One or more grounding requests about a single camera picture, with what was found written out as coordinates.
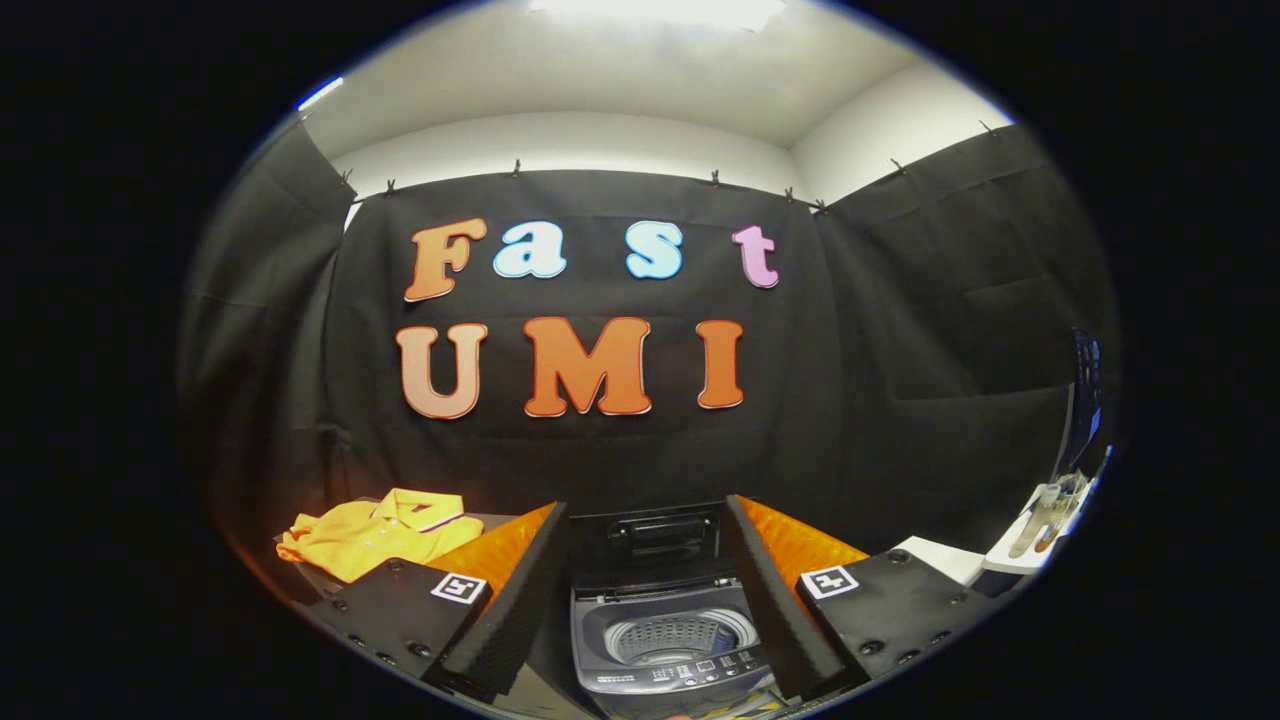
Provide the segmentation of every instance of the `black fabric backdrop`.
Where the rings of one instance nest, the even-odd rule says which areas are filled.
[[[1098,333],[1114,398],[1115,310],[1082,209],[1021,128],[906,170],[824,215],[666,176],[479,176],[372,197],[343,233],[352,193],[292,127],[228,196],[189,282],[184,434],[215,512],[271,573],[269,538],[294,514],[390,487],[509,514],[552,500],[595,512],[737,492],[868,552],[910,534],[983,551],[1053,465],[1073,324]],[[451,270],[454,290],[406,302],[412,234],[470,218],[489,229],[466,269]],[[498,275],[502,233],[530,220],[563,229],[567,269]],[[675,277],[626,269],[623,233],[637,220],[682,231]],[[750,284],[731,242],[753,224],[776,242],[769,290]],[[648,320],[653,409],[527,418],[522,325],[541,315],[568,318],[588,350],[609,318]],[[744,328],[737,407],[696,404],[703,320]],[[489,328],[480,398],[463,418],[428,419],[404,401],[394,336],[439,331],[431,377],[449,392],[443,336],[457,323]]]

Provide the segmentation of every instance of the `yellow polo shirt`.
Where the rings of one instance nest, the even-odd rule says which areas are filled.
[[[392,557],[426,565],[483,532],[481,520],[463,515],[462,496],[396,488],[381,502],[344,502],[320,518],[300,514],[275,552],[353,583]]]

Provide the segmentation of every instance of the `washing machine drum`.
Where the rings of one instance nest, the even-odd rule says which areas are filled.
[[[577,676],[608,717],[696,717],[772,684],[741,585],[573,602]]]
[[[609,656],[630,666],[696,664],[758,639],[751,621],[727,609],[622,620],[604,630]]]

